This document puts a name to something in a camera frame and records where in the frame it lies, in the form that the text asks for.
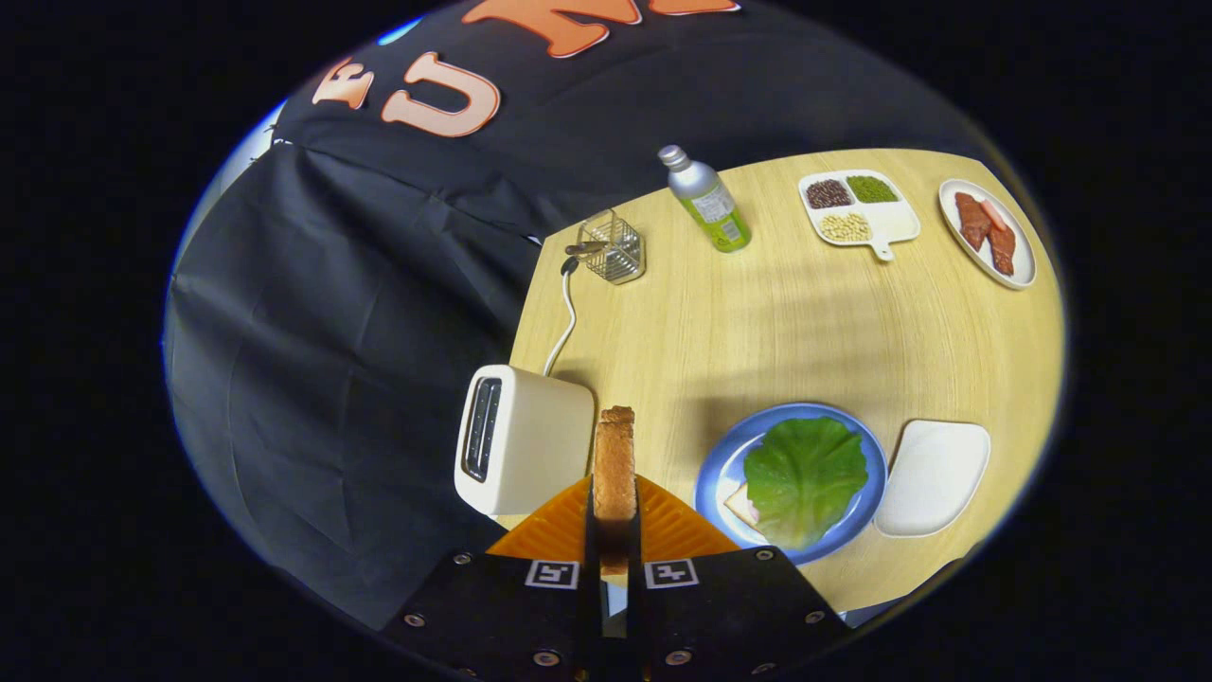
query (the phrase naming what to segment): orange letter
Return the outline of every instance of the orange letter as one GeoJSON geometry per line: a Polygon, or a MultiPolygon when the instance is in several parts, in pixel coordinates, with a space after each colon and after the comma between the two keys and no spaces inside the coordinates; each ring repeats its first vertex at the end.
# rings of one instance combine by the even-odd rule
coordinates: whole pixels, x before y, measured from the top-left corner
{"type": "Polygon", "coordinates": [[[503,19],[537,33],[550,44],[547,53],[562,59],[606,40],[610,29],[583,24],[559,12],[638,24],[644,18],[634,0],[484,0],[463,15],[463,23],[503,19]]]}
{"type": "Polygon", "coordinates": [[[650,0],[648,8],[658,15],[697,15],[699,12],[736,12],[732,0],[650,0]]]}
{"type": "Polygon", "coordinates": [[[354,78],[362,73],[361,64],[349,64],[354,58],[345,57],[344,62],[332,67],[328,75],[320,81],[320,87],[315,88],[311,103],[319,104],[324,99],[333,99],[349,104],[350,109],[356,109],[366,101],[366,91],[371,88],[375,80],[375,71],[366,71],[361,78],[354,78]]]}
{"type": "Polygon", "coordinates": [[[444,111],[413,102],[407,90],[396,90],[383,105],[384,121],[406,122],[442,137],[463,137],[484,127],[501,105],[501,91],[488,79],[439,62],[436,52],[417,57],[404,74],[405,82],[421,80],[440,82],[467,94],[467,107],[462,111],[444,111]]]}

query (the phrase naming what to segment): black cloth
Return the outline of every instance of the black cloth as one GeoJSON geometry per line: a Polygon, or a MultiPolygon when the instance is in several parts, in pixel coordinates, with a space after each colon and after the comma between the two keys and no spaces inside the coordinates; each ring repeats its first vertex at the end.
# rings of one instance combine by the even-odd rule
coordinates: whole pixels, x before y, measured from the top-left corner
{"type": "Polygon", "coordinates": [[[458,498],[451,462],[468,380],[508,361],[528,235],[658,189],[668,143],[720,170],[908,147],[1007,172],[916,79],[782,10],[641,7],[641,24],[604,21],[606,41],[554,59],[516,25],[461,23],[474,4],[354,50],[375,71],[359,110],[311,103],[322,73],[301,85],[274,144],[183,245],[168,292],[165,371],[206,492],[264,561],[375,629],[442,554],[503,534],[458,498]],[[405,86],[427,51],[502,91],[482,130],[381,120],[402,87],[463,105],[405,86]]]}

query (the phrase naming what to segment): white dish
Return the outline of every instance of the white dish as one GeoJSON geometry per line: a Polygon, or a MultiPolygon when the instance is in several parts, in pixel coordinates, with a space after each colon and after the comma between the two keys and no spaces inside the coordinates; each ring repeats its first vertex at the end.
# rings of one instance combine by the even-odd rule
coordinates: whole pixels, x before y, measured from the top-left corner
{"type": "Polygon", "coordinates": [[[822,239],[834,246],[867,245],[875,250],[875,254],[881,260],[891,260],[894,259],[896,256],[892,253],[892,248],[888,247],[890,242],[907,241],[921,234],[921,220],[917,219],[917,213],[915,213],[909,202],[905,201],[905,195],[901,191],[901,188],[881,172],[867,168],[852,168],[806,174],[800,178],[799,190],[800,201],[804,204],[804,210],[808,212],[808,219],[812,220],[812,228],[817,230],[817,234],[822,239]],[[892,189],[892,193],[897,195],[897,200],[863,204],[857,196],[854,196],[853,189],[851,189],[850,184],[846,182],[847,177],[856,174],[868,174],[884,180],[884,183],[892,189]],[[846,189],[846,195],[850,196],[852,202],[847,206],[813,208],[812,204],[808,202],[808,185],[824,179],[836,179],[840,182],[846,189]],[[825,236],[821,230],[821,220],[827,216],[846,214],[850,212],[862,213],[867,218],[867,222],[871,225],[871,239],[867,241],[836,241],[825,236]]]}
{"type": "Polygon", "coordinates": [[[901,436],[875,528],[891,538],[925,538],[955,522],[989,464],[989,432],[977,424],[917,419],[901,436]]]}
{"type": "Polygon", "coordinates": [[[989,276],[996,279],[997,281],[1010,286],[1011,288],[1027,288],[1035,281],[1035,252],[1031,251],[1031,242],[1027,240],[1027,234],[1023,231],[1023,227],[1018,224],[1018,219],[1014,214],[1006,210],[1006,205],[997,200],[996,196],[982,189],[979,185],[973,184],[966,179],[948,179],[938,187],[938,205],[943,208],[943,216],[947,218],[948,224],[951,225],[951,236],[960,242],[960,247],[972,257],[973,260],[981,265],[981,269],[985,270],[989,276]],[[1014,231],[1014,257],[1011,258],[1014,263],[1014,274],[1005,275],[997,271],[997,268],[993,267],[993,246],[989,245],[989,240],[985,239],[981,243],[981,250],[977,251],[968,243],[968,240],[964,237],[964,233],[960,231],[962,224],[960,223],[960,210],[955,206],[955,193],[967,191],[977,201],[983,201],[989,199],[993,201],[997,212],[1001,213],[1006,225],[1014,231]]]}

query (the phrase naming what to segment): white cable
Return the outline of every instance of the white cable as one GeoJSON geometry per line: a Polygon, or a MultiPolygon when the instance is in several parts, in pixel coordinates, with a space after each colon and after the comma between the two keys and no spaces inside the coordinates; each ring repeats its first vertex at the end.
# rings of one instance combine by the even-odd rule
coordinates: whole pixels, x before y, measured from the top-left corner
{"type": "Polygon", "coordinates": [[[555,357],[560,355],[568,336],[572,336],[572,327],[577,325],[577,310],[572,309],[572,296],[568,293],[568,279],[571,276],[571,271],[564,273],[564,302],[568,304],[568,328],[564,329],[564,336],[556,340],[555,349],[551,349],[551,355],[547,357],[547,366],[543,368],[543,377],[551,376],[551,366],[555,365],[555,357]]]}

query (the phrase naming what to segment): power cord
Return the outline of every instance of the power cord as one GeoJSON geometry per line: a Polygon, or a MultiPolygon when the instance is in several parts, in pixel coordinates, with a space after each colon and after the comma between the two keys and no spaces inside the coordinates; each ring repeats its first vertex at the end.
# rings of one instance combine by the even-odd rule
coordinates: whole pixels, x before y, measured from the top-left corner
{"type": "Polygon", "coordinates": [[[568,340],[568,336],[572,336],[572,327],[577,325],[577,310],[572,308],[572,296],[568,293],[568,279],[572,277],[572,271],[577,269],[581,260],[576,256],[570,256],[568,259],[564,260],[560,265],[560,274],[564,275],[564,302],[568,305],[568,328],[564,329],[564,336],[556,340],[555,349],[551,349],[551,355],[547,357],[547,366],[543,367],[543,377],[551,376],[551,366],[555,365],[556,356],[564,350],[564,345],[568,340]]]}

